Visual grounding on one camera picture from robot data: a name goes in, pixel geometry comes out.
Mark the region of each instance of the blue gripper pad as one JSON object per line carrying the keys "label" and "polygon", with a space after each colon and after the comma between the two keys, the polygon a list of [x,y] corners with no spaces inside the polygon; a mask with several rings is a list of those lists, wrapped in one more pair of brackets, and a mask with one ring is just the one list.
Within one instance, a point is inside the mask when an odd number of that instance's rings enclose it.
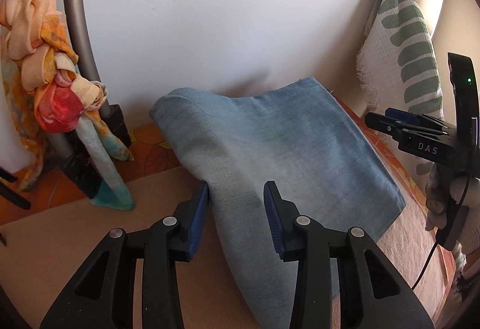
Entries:
{"label": "blue gripper pad", "polygon": [[197,208],[190,224],[187,248],[187,256],[189,260],[193,259],[195,253],[197,253],[198,248],[200,247],[200,239],[202,238],[203,224],[205,223],[205,217],[207,215],[208,202],[208,185],[205,183],[203,184],[200,199],[198,200]]}
{"label": "blue gripper pad", "polygon": [[285,251],[285,241],[283,239],[283,226],[278,214],[277,205],[273,199],[272,192],[268,183],[263,186],[263,204],[265,205],[265,211],[267,213],[268,225],[270,226],[270,233],[272,234],[273,245],[275,252],[278,253],[280,259],[283,260]]}
{"label": "blue gripper pad", "polygon": [[408,113],[407,111],[397,110],[396,108],[390,107],[386,109],[385,116],[392,119],[397,119],[398,121],[402,121],[410,125],[420,125],[420,119],[417,117],[416,114]]}

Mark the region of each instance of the light blue denim fabric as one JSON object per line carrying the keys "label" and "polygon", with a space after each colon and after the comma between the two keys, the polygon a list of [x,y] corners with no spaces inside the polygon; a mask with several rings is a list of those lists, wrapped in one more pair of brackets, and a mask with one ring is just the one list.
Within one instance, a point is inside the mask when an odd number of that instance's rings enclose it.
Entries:
{"label": "light blue denim fabric", "polygon": [[375,241],[405,207],[362,132],[313,78],[248,98],[180,88],[150,116],[182,165],[207,181],[225,257],[262,328],[289,327],[297,273],[274,250],[267,180],[301,214],[327,228],[361,226]]}

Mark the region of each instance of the black bracket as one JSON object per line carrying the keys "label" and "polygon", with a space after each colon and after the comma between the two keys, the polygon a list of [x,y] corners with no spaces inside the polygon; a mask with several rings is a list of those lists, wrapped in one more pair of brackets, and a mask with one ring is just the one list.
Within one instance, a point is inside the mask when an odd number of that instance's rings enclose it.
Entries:
{"label": "black bracket", "polygon": [[365,124],[388,134],[398,149],[436,162],[457,173],[480,178],[480,152],[471,159],[472,135],[478,136],[479,99],[475,71],[469,57],[448,53],[450,82],[455,96],[457,126],[426,114],[389,108],[385,115],[368,113]]}
{"label": "black bracket", "polygon": [[[0,167],[0,178],[5,179],[7,182],[14,183],[18,180],[16,176],[13,176],[10,172],[5,171]],[[17,192],[13,191],[11,188],[8,188],[5,184],[0,181],[0,196],[3,196],[8,202],[13,203],[15,206],[24,209],[30,210],[32,204],[22,197]]]}
{"label": "black bracket", "polygon": [[208,209],[208,186],[149,229],[112,229],[52,304],[40,329],[131,329],[136,260],[143,259],[142,325],[182,329],[175,261],[198,250]]}
{"label": "black bracket", "polygon": [[330,328],[330,258],[338,263],[342,329],[434,329],[397,269],[361,228],[326,229],[283,200],[275,182],[263,190],[275,251],[298,261],[290,329]]}
{"label": "black bracket", "polygon": [[119,105],[110,105],[110,114],[102,117],[103,121],[109,127],[112,134],[120,139],[123,144],[129,148],[131,138],[128,134],[128,128],[123,118],[123,112]]}
{"label": "black bracket", "polygon": [[102,177],[87,155],[73,153],[60,164],[60,169],[90,199],[97,195],[102,184]]}

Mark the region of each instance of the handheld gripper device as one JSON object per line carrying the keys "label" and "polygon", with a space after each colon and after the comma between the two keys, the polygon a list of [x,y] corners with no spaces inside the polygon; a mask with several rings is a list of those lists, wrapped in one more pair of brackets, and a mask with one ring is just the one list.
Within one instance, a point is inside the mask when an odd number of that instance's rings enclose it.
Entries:
{"label": "handheld gripper device", "polygon": [[471,177],[480,178],[479,99],[475,72],[469,57],[448,53],[450,83],[455,97],[457,126],[426,114],[414,114],[389,108],[385,115],[368,113],[365,124],[386,133],[398,142],[398,149],[437,164],[441,185],[450,192],[450,184],[459,176],[467,176],[462,199],[452,197],[446,208],[447,223],[436,233],[436,242],[451,251],[457,243],[469,213],[462,206]]}

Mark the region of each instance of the white pillow with green pattern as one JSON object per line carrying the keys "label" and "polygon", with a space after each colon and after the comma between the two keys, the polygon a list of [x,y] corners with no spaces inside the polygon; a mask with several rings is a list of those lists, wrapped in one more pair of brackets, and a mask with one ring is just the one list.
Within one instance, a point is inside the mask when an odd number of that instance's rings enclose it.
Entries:
{"label": "white pillow with green pattern", "polygon": [[[357,71],[369,110],[384,114],[393,107],[443,119],[437,61],[417,0],[381,0],[366,33]],[[391,137],[384,139],[424,191],[432,163],[399,151]]]}

